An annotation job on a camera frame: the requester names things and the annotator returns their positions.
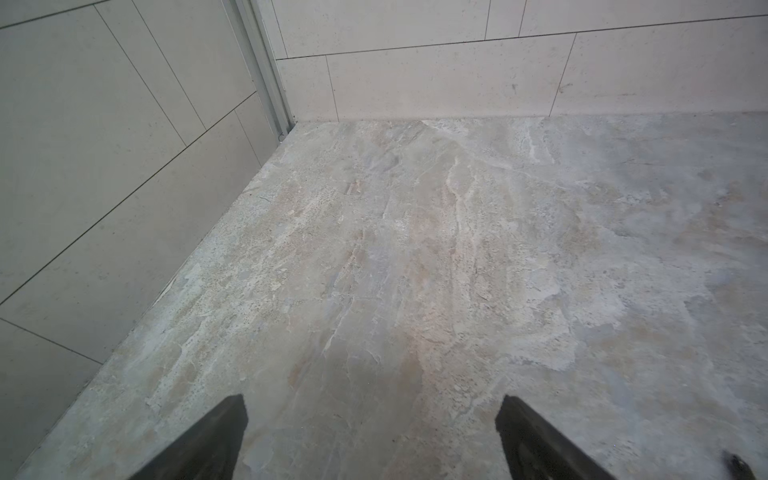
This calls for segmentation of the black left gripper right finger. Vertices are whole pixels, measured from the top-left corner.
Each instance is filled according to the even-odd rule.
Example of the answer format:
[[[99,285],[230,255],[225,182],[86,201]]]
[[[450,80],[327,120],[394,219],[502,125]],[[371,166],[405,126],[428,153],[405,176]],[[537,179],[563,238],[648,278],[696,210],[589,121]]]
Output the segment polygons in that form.
[[[614,479],[614,476],[517,396],[495,418],[512,479]]]

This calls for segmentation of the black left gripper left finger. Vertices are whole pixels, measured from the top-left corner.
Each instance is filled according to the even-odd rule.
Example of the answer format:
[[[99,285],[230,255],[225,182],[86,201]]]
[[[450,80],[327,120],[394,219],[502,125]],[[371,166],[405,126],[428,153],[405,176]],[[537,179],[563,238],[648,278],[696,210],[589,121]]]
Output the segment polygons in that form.
[[[247,425],[243,395],[227,396],[130,479],[230,480]]]

